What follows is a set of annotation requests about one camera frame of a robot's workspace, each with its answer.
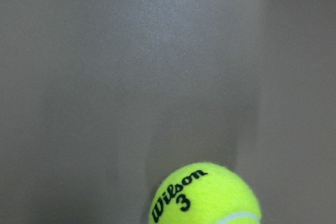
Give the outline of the Wilson tennis ball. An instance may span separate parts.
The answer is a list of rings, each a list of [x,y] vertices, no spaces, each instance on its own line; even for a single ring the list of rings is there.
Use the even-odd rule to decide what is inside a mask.
[[[149,223],[260,223],[250,186],[228,168],[209,162],[186,165],[162,181]]]

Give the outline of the brown paper table mat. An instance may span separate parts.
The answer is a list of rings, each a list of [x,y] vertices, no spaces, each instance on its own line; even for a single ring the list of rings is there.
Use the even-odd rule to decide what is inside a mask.
[[[1,0],[1,223],[147,223],[198,161],[335,223],[335,0]]]

